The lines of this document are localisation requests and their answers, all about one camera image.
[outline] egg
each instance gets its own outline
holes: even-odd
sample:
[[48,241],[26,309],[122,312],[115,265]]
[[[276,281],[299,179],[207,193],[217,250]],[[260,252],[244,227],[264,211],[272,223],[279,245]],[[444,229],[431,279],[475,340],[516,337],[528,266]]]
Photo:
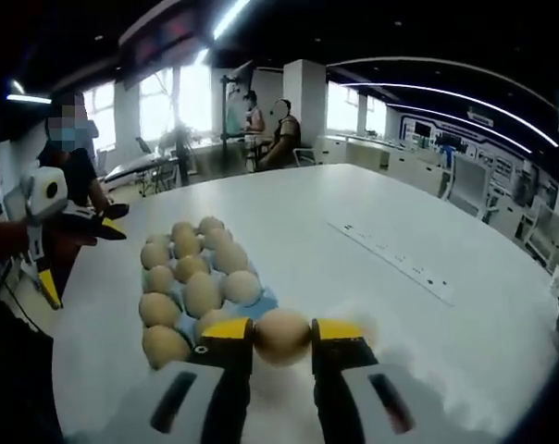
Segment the egg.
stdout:
[[186,284],[190,277],[198,271],[209,273],[209,266],[204,258],[197,255],[185,256],[177,261],[173,274],[178,282]]
[[174,327],[179,321],[180,308],[166,294],[146,293],[140,299],[140,318],[147,327]]
[[168,248],[170,237],[167,234],[151,234],[146,238],[146,243],[157,243]]
[[142,348],[148,363],[155,370],[171,361],[184,361],[191,353],[189,344],[179,333],[162,326],[143,331]]
[[157,265],[166,265],[169,259],[167,248],[159,243],[146,243],[140,253],[140,260],[146,270]]
[[177,222],[175,225],[172,226],[172,230],[170,231],[170,236],[174,237],[175,234],[180,233],[181,231],[189,231],[195,234],[195,227],[186,221]]
[[187,314],[202,318],[210,310],[222,308],[222,295],[216,281],[207,273],[197,271],[190,277],[183,292]]
[[190,231],[179,231],[173,238],[175,242],[174,251],[178,258],[199,254],[202,244]]
[[275,308],[255,324],[255,350],[268,364],[277,367],[295,364],[308,352],[311,329],[298,312]]
[[238,270],[222,279],[222,295],[231,302],[254,303],[263,290],[259,279],[250,271]]
[[156,293],[166,293],[170,290],[173,279],[170,268],[157,265],[146,274],[146,289]]
[[195,342],[198,342],[204,332],[218,322],[230,320],[230,315],[224,310],[210,310],[195,323]]
[[224,223],[213,216],[206,216],[199,223],[199,227],[197,230],[200,232],[200,234],[205,235],[209,232],[210,229],[214,228],[224,228]]
[[248,270],[249,259],[236,242],[224,242],[214,252],[214,268],[227,275],[238,270]]
[[215,250],[223,242],[232,241],[232,235],[224,228],[212,228],[204,236],[204,248]]

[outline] blue egg carton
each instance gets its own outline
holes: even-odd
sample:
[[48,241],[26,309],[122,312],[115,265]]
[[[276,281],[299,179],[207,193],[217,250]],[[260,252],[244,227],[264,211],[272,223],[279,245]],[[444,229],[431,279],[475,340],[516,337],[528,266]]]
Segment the blue egg carton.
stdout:
[[[169,249],[170,257],[172,258],[170,259],[170,261],[168,261],[168,266],[170,267],[171,270],[173,270],[177,265],[177,259],[175,258],[172,249],[172,244],[169,245],[168,249]],[[202,250],[200,255],[204,258],[204,260],[209,265],[209,268],[211,270],[210,271],[211,276],[216,280],[218,285],[220,285],[222,278],[224,278],[226,275],[214,269],[214,252],[204,249]],[[261,279],[259,277],[259,274],[257,273],[255,266],[251,262],[249,262],[249,269],[257,276],[257,278],[260,281]],[[147,271],[143,270],[142,288],[144,291],[146,291],[146,274]],[[234,303],[225,299],[224,302],[222,303],[221,308],[224,311],[226,311],[231,317],[250,317],[251,319],[254,319],[256,321],[257,319],[261,318],[261,316],[264,313],[278,307],[278,299],[276,298],[274,292],[269,287],[264,286],[263,284],[261,285],[261,288],[262,288],[261,294],[255,300],[255,302],[249,304],[241,304],[241,303]],[[182,298],[184,289],[185,289],[185,285],[178,282],[177,279],[174,279],[170,289],[168,289],[166,294],[182,310],[180,319],[177,322],[175,328],[194,346],[195,345],[194,330],[195,330],[195,324],[197,323],[197,319],[189,316],[187,314],[187,311],[185,310],[185,306]]]

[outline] bright window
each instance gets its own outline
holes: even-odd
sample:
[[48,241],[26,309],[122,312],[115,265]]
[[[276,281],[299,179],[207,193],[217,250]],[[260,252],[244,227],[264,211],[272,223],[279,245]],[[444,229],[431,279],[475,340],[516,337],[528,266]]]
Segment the bright window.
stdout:
[[212,130],[212,71],[204,65],[180,67],[180,121],[197,132]]
[[387,127],[387,106],[374,97],[368,97],[368,112],[366,114],[366,131],[375,131],[384,136]]
[[98,137],[93,140],[94,151],[108,151],[115,148],[115,84],[110,81],[84,93],[84,106],[88,118],[98,129]]
[[357,130],[359,96],[355,90],[329,82],[327,128],[339,131]]
[[145,141],[157,141],[174,128],[171,97],[172,68],[140,82],[140,132]]

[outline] ceiling light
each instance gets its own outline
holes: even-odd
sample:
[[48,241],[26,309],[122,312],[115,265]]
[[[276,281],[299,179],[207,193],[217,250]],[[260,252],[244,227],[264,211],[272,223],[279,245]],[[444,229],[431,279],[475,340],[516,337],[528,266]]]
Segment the ceiling light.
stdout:
[[13,102],[31,102],[34,104],[51,104],[51,99],[46,99],[44,97],[36,97],[34,95],[21,95],[21,94],[10,94],[6,97],[7,100]]
[[490,132],[491,134],[494,134],[494,135],[496,135],[496,136],[498,136],[498,137],[504,139],[505,141],[514,144],[515,146],[517,146],[517,147],[520,148],[521,150],[523,150],[523,151],[525,151],[525,152],[527,152],[527,153],[529,153],[529,154],[532,154],[532,151],[530,151],[527,147],[521,145],[520,143],[518,143],[518,142],[516,142],[516,141],[513,141],[513,140],[510,139],[509,137],[506,137],[506,136],[504,136],[503,134],[500,134],[499,132],[494,131],[493,129],[489,129],[489,128],[486,128],[486,127],[482,127],[481,125],[478,125],[478,124],[475,123],[475,122],[471,122],[470,120],[465,120],[465,119],[463,119],[463,118],[451,116],[451,115],[449,115],[449,114],[439,113],[438,111],[432,111],[431,109],[416,108],[416,107],[414,107],[414,106],[397,105],[397,104],[386,104],[386,105],[387,105],[387,106],[398,107],[398,108],[414,109],[414,110],[416,110],[416,111],[422,111],[422,112],[424,112],[424,113],[431,113],[431,114],[435,114],[435,115],[437,115],[437,116],[442,116],[442,117],[451,118],[451,119],[453,119],[453,120],[458,120],[458,121],[460,121],[460,122],[466,123],[467,125],[473,125],[474,127],[477,127],[477,128],[479,128],[480,130]]
[[487,102],[483,102],[483,101],[481,101],[479,99],[476,99],[474,97],[469,97],[468,95],[462,95],[462,94],[459,94],[457,92],[438,90],[436,88],[429,88],[427,86],[405,85],[403,83],[345,83],[342,86],[387,86],[387,87],[391,86],[393,88],[409,88],[409,89],[412,89],[412,90],[429,91],[431,93],[440,93],[440,94],[451,95],[453,97],[458,97],[459,99],[465,99],[465,100],[468,100],[470,102],[474,102],[474,103],[482,105],[482,106],[487,106],[488,108],[491,108],[495,111],[498,111],[499,113],[505,114],[506,116],[514,119],[517,122],[520,122],[525,127],[529,128],[529,129],[533,130],[534,132],[536,132],[537,134],[539,134],[545,141],[550,143],[553,147],[557,148],[559,146],[557,144],[557,142],[554,141],[551,137],[549,137],[547,134],[542,132],[540,129],[538,129],[534,125],[528,123],[525,119],[523,119],[521,117],[518,117],[518,116],[510,113],[509,111],[506,111],[505,109],[501,109],[499,106],[488,104]]
[[197,57],[193,62],[194,65],[201,65],[204,63],[205,58],[207,57],[207,53],[209,53],[209,49],[202,49],[199,53],[197,53]]
[[220,35],[224,33],[225,30],[228,29],[228,26],[234,21],[237,16],[241,13],[245,6],[251,0],[237,0],[236,3],[229,9],[226,15],[222,18],[222,20],[218,23],[216,28],[214,29],[214,40],[217,40]]
[[14,86],[19,93],[24,94],[24,88],[17,80],[12,80],[12,86]]

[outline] black ceiling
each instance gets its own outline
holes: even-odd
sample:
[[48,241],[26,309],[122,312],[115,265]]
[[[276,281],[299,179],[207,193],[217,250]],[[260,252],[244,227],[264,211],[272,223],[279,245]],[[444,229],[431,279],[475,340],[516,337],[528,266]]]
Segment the black ceiling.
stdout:
[[[28,48],[14,77],[28,92],[48,93],[94,62],[114,57],[102,75],[114,76],[118,38],[156,0],[112,2],[40,2],[40,26],[29,34]],[[199,36],[230,0],[194,1],[208,18]],[[254,58],[260,65],[282,67],[298,58],[335,64],[366,57],[431,57],[462,62],[511,78],[556,103],[559,91],[559,13],[537,5],[491,8],[483,3],[424,8],[403,2],[372,0],[252,0],[220,41],[211,61],[235,67]],[[389,60],[340,66],[357,78],[441,88],[498,105],[559,141],[556,110],[506,80],[469,68],[442,63]],[[338,81],[343,76],[329,74]],[[402,103],[459,117],[470,104],[441,94],[388,88]],[[559,148],[507,117],[489,112],[499,132],[532,147],[545,169],[557,171]],[[3,135],[21,133],[31,106],[10,105]]]

